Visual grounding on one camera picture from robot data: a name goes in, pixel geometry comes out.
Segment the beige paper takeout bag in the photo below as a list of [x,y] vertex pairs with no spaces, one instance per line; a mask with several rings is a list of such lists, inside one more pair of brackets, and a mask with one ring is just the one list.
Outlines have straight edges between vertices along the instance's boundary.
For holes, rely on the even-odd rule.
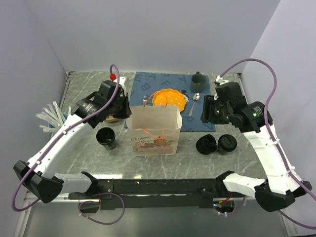
[[177,105],[163,91],[154,92],[149,99],[160,99],[158,105],[131,106],[126,119],[135,156],[174,155],[177,152],[182,117]]

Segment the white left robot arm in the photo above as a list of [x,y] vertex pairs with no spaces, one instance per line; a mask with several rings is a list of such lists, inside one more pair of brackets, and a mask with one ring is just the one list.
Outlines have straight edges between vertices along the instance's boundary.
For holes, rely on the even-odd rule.
[[13,167],[21,184],[43,203],[59,194],[79,192],[86,198],[97,195],[96,179],[86,172],[59,174],[57,169],[77,143],[108,116],[126,119],[131,115],[125,87],[114,81],[101,83],[99,90],[77,102],[53,138],[27,162]]

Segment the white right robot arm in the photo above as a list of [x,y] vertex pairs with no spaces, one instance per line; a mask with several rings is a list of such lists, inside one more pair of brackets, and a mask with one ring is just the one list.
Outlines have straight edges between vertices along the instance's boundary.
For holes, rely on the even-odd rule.
[[240,84],[225,80],[216,84],[216,94],[204,97],[202,123],[229,124],[238,128],[253,147],[266,178],[258,179],[227,171],[220,175],[216,192],[227,197],[231,192],[256,199],[268,212],[284,209],[297,197],[312,190],[283,153],[272,117],[261,102],[248,104]]

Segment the brown cardboard cup carrier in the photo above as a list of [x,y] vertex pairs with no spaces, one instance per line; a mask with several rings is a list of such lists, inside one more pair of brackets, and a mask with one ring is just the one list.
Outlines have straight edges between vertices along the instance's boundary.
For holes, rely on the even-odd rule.
[[121,119],[119,119],[119,118],[114,118],[114,117],[107,117],[106,118],[106,122],[107,123],[116,123],[116,122],[119,122],[119,121],[121,121]]

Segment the black takeout coffee cup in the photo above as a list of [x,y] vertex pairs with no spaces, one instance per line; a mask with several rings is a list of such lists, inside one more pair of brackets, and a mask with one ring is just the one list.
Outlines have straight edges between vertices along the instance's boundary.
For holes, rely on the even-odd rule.
[[237,141],[234,137],[222,136],[218,140],[217,152],[226,155],[233,152],[237,148]]

